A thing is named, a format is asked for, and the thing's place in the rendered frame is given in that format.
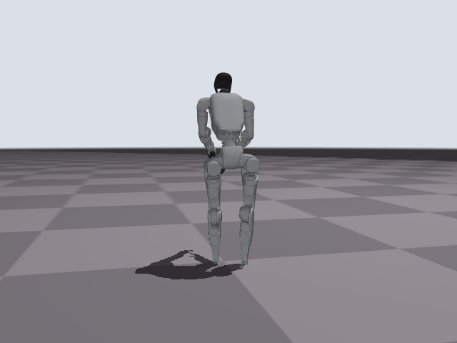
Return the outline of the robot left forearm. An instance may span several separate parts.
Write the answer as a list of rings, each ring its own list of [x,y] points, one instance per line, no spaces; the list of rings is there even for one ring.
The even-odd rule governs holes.
[[[214,143],[211,140],[211,136],[208,138],[199,137],[199,139],[201,140],[201,142],[204,144],[204,146],[208,150],[209,155],[210,155],[211,151],[215,151],[215,154],[216,154],[216,147],[214,146]]]

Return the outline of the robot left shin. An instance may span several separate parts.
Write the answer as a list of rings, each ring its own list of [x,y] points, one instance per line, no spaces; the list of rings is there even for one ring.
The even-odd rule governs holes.
[[[208,210],[209,241],[212,249],[213,263],[219,263],[219,244],[221,240],[221,224],[211,225],[211,210]]]

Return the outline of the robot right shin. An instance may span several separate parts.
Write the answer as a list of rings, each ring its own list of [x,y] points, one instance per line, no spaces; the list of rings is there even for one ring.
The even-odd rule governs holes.
[[[248,252],[253,237],[254,209],[250,208],[248,222],[240,224],[241,264],[248,264]]]

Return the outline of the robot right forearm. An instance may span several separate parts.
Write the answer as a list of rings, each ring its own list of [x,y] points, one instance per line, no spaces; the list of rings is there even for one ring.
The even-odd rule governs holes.
[[[246,147],[250,142],[251,140],[244,141],[241,137],[237,141],[238,145],[242,146],[243,148]]]

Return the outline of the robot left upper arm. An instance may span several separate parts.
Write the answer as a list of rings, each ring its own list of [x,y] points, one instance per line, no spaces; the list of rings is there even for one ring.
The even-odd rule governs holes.
[[[207,127],[210,97],[201,98],[197,104],[197,122],[199,126],[199,136],[208,138],[211,135],[211,129]]]

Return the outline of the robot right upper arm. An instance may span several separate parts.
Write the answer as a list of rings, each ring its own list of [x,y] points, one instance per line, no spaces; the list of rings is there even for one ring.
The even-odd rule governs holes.
[[[241,138],[244,141],[252,140],[254,136],[254,103],[250,100],[243,99],[244,125],[246,129],[241,132]]]

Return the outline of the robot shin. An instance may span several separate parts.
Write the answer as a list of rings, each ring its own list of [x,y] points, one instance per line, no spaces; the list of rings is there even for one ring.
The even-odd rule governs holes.
[[[241,264],[248,264],[248,252],[253,237],[254,209],[250,208],[248,222],[240,224]]]
[[[208,210],[209,241],[212,249],[213,263],[219,263],[219,244],[221,240],[221,224],[211,225],[211,210]]]

